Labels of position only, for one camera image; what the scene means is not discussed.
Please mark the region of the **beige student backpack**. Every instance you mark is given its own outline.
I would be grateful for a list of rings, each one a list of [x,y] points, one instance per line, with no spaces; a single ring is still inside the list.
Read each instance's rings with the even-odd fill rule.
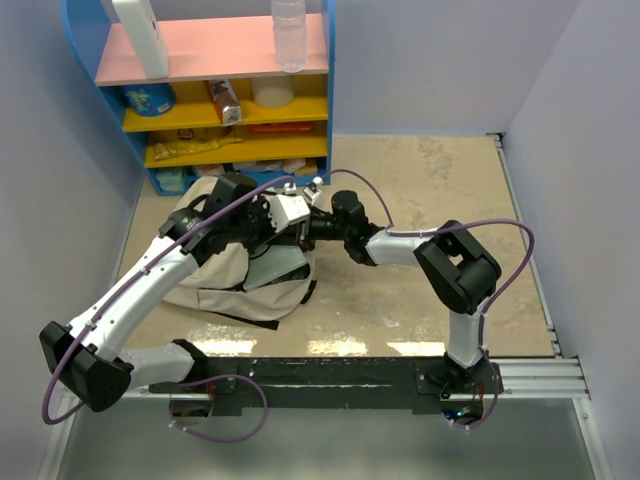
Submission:
[[[295,240],[283,234],[269,242],[271,245],[296,246],[301,249],[310,265],[310,274],[304,280],[293,280],[268,285],[246,292],[242,284],[248,272],[250,259],[239,243],[229,243],[220,220],[194,235],[194,246],[179,250],[189,251],[196,259],[196,270],[169,291],[163,301],[191,310],[218,314],[243,323],[275,330],[279,321],[306,303],[315,289],[315,259],[303,252]]]

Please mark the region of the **pale blue hardcover book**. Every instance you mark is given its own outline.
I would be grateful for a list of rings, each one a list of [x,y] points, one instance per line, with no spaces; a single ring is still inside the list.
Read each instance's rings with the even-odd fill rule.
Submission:
[[[242,288],[249,292],[258,288],[293,280],[304,280],[310,265],[299,247],[271,245],[248,262],[248,272]]]

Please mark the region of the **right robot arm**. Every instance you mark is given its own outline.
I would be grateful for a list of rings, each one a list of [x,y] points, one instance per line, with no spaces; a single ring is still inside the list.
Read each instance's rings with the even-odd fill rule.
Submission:
[[[393,232],[369,221],[357,194],[342,190],[332,210],[311,209],[299,228],[302,245],[341,241],[349,257],[367,266],[404,265],[425,274],[449,311],[449,342],[442,364],[428,374],[442,390],[469,392],[487,367],[483,309],[495,293],[501,267],[456,220],[419,233]]]

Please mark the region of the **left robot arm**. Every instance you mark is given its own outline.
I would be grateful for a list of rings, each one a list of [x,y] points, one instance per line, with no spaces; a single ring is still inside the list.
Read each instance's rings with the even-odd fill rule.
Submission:
[[[49,403],[58,383],[94,412],[113,406],[136,382],[174,382],[185,392],[205,385],[207,368],[179,344],[132,360],[123,346],[164,297],[213,256],[274,229],[274,184],[258,185],[239,173],[219,177],[211,192],[168,216],[142,257],[104,296],[69,323],[51,321],[41,330],[51,373],[42,401],[45,423],[56,422]]]

